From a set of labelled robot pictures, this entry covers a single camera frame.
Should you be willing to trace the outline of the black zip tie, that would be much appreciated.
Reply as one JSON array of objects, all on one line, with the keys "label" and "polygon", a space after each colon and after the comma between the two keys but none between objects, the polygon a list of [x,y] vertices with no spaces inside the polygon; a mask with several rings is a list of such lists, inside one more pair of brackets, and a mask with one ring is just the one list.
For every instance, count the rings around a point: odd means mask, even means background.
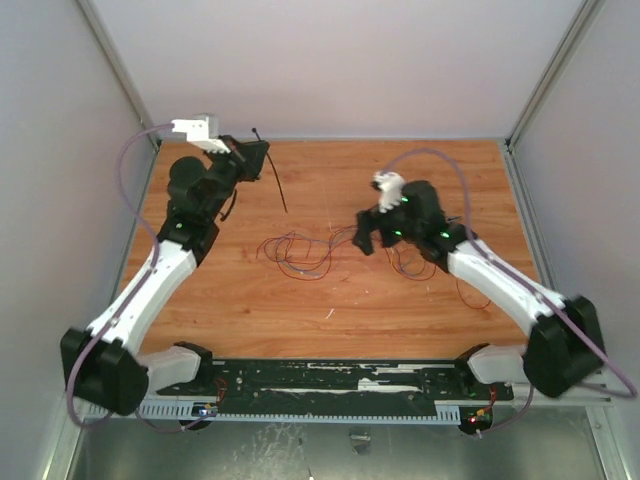
[{"label": "black zip tie", "polygon": [[[256,127],[252,127],[251,128],[251,132],[256,137],[256,140],[258,140],[258,141],[262,141],[263,140],[262,136],[260,135],[260,133],[259,133],[259,131],[258,131],[258,129]],[[275,181],[276,181],[276,184],[277,184],[277,187],[278,187],[280,200],[281,200],[281,203],[282,203],[282,206],[283,206],[283,210],[284,210],[285,214],[288,214],[289,213],[289,209],[288,209],[287,201],[286,201],[286,198],[285,198],[285,195],[284,195],[284,191],[283,191],[283,188],[282,188],[282,183],[281,183],[281,180],[280,180],[280,176],[279,176],[278,170],[277,170],[277,168],[276,168],[276,166],[274,164],[274,161],[273,161],[273,159],[271,157],[269,149],[267,149],[267,152],[266,152],[266,159],[267,159],[267,161],[268,161],[268,163],[269,163],[269,165],[271,167],[272,173],[274,175],[274,178],[275,178]]]}]

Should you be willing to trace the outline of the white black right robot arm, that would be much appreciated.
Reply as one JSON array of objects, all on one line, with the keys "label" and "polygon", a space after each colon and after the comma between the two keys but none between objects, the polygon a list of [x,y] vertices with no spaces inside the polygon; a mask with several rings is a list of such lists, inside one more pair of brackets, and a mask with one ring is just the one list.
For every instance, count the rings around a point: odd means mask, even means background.
[{"label": "white black right robot arm", "polygon": [[372,186],[379,199],[356,216],[356,247],[371,255],[375,236],[385,248],[401,241],[412,245],[426,262],[482,293],[527,337],[523,346],[469,350],[466,365],[453,374],[460,395],[476,398],[494,383],[529,383],[558,398],[603,367],[604,343],[591,301],[568,299],[502,260],[474,232],[446,218],[429,182],[378,172]]}]

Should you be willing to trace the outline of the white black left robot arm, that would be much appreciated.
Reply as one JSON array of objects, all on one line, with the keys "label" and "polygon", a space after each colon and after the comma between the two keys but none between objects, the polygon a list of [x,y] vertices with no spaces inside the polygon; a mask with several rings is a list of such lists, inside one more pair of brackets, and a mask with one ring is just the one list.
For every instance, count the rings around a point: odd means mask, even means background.
[{"label": "white black left robot arm", "polygon": [[169,170],[167,217],[152,232],[149,257],[114,302],[85,329],[61,338],[67,407],[81,399],[110,414],[136,412],[147,394],[182,384],[208,392],[215,371],[210,351],[178,342],[163,352],[139,353],[148,330],[177,288],[202,264],[229,216],[237,187],[261,176],[270,145],[229,135],[219,149],[176,160]]}]

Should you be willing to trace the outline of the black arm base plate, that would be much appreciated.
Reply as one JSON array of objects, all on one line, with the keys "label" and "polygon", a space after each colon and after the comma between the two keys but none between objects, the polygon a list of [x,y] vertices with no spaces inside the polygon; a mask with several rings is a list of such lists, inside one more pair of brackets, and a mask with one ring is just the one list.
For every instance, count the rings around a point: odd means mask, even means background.
[{"label": "black arm base plate", "polygon": [[451,360],[275,360],[215,359],[189,382],[158,391],[162,396],[320,400],[404,396],[435,404],[483,407],[492,401],[511,401],[513,390],[504,383],[479,383]]}]

